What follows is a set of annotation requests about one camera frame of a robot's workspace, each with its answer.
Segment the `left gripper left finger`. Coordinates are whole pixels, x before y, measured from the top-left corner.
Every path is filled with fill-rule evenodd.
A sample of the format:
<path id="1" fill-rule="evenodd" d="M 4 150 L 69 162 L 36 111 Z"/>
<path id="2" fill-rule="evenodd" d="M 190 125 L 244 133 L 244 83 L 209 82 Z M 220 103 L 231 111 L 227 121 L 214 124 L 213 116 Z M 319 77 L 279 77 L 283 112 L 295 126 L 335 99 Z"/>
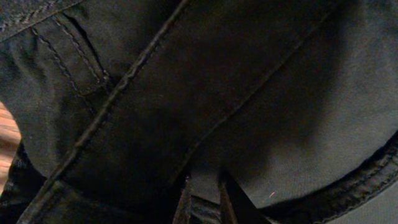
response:
<path id="1" fill-rule="evenodd" d="M 192 207 L 192 181 L 191 175 L 185 174 L 179 182 L 179 199 L 175 209 L 172 224 L 190 224 Z"/>

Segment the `black pants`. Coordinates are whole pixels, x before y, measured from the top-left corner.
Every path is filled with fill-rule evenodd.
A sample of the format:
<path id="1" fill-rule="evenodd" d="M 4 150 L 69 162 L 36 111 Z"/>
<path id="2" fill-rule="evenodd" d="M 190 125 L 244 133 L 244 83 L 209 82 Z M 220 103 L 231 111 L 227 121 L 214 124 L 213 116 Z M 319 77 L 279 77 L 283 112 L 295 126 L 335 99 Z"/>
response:
<path id="1" fill-rule="evenodd" d="M 2 223 L 397 222 L 397 1 L 2 1 Z"/>

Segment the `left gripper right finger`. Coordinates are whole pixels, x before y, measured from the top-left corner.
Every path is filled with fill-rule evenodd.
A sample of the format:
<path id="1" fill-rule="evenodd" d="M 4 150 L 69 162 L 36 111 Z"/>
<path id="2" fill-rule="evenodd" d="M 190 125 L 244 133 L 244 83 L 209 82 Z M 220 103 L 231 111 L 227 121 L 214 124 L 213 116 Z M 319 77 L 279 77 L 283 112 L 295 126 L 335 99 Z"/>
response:
<path id="1" fill-rule="evenodd" d="M 219 175 L 218 188 L 222 224 L 271 224 L 226 171 Z"/>

